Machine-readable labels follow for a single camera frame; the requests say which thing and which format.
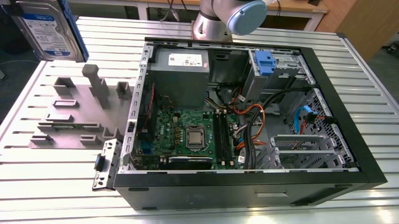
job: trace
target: white table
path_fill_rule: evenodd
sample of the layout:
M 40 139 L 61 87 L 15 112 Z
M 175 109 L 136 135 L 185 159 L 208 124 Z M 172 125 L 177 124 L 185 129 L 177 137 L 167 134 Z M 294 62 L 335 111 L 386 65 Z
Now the white table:
M 157 2 L 141 2 L 141 1 L 132 1 L 132 0 L 68 0 L 68 2 L 72 3 L 84 3 L 84 4 L 99 4 L 99 5 L 115 5 L 115 6 L 133 6 L 137 7 L 139 11 L 139 19 L 140 20 L 148 20 L 148 8 L 169 8 L 169 4 L 167 3 L 157 3 Z M 188 5 L 185 4 L 185 7 L 188 10 L 200 10 L 199 5 Z M 184 6 L 181 4 L 173 3 L 173 8 L 176 9 L 184 9 Z M 308 22 L 304 27 L 304 31 L 315 31 L 318 28 L 318 25 L 322 21 L 322 18 L 324 16 L 324 12 L 316 10 L 318 12 L 287 12 L 282 11 L 280 16 L 287 17 L 300 17 L 300 18 L 308 18 Z M 278 11 L 268 10 L 267 15 L 276 15 Z
M 108 84 L 133 86 L 144 37 L 191 38 L 189 24 L 81 17 L 77 26 Z M 99 150 L 29 149 L 56 77 L 87 84 L 83 63 L 40 62 L 0 126 L 0 221 L 31 223 L 399 223 L 399 107 L 351 44 L 335 34 L 259 29 L 235 42 L 311 47 L 388 179 L 312 207 L 133 211 L 117 192 L 92 192 Z

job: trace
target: open computer tower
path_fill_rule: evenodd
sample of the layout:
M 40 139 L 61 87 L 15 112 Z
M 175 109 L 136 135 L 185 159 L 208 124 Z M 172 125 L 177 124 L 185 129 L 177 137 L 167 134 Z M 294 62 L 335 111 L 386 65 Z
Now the open computer tower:
M 387 180 L 311 48 L 147 38 L 93 190 L 137 209 L 315 205 Z

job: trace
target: power supply label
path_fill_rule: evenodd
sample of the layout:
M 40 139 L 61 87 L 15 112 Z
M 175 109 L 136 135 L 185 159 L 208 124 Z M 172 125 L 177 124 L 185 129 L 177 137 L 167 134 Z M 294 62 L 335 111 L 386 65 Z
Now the power supply label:
M 201 67 L 201 55 L 193 54 L 169 54 L 168 65 L 175 66 L 197 66 Z
M 57 32 L 55 17 L 51 15 L 24 14 L 23 18 L 44 52 L 55 56 L 69 55 L 71 50 L 63 35 Z

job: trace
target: cpu socket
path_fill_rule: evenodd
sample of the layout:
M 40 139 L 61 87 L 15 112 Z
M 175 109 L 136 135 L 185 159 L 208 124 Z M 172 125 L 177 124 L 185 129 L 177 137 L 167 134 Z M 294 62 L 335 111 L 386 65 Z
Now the cpu socket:
M 203 126 L 185 127 L 185 147 L 197 152 L 205 147 L 205 132 Z

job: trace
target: floor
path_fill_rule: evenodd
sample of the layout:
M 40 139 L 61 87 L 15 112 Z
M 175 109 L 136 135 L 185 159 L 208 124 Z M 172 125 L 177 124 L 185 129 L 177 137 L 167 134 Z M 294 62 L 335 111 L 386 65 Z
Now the floor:
M 37 66 L 35 62 L 23 61 L 3 64 L 16 60 L 37 61 L 31 52 L 12 56 L 0 51 L 0 70 L 8 76 L 8 79 L 0 82 L 0 123 Z M 368 62 L 368 65 L 392 97 L 399 102 L 399 52 L 390 55 L 387 50 L 382 49 Z
M 390 55 L 387 50 L 382 49 L 368 61 L 368 65 L 396 102 L 399 102 L 399 51 L 396 50 Z
M 9 55 L 0 50 L 0 71 L 7 76 L 5 80 L 0 80 L 0 123 L 25 87 L 37 63 L 32 52 Z

